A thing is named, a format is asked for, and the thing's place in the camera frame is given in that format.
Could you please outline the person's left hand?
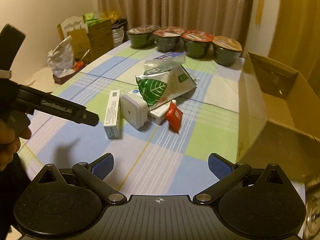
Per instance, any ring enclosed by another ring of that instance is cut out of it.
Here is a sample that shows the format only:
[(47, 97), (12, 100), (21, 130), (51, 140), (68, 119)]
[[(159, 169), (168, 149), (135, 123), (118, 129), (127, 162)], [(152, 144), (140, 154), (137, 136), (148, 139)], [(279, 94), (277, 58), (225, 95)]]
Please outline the person's left hand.
[(14, 154), (20, 149), (20, 138), (30, 139), (31, 130), (27, 127), (19, 136), (16, 136), (13, 129), (1, 120), (0, 130), (0, 166), (1, 171), (4, 171), (8, 164), (10, 164), (14, 158)]

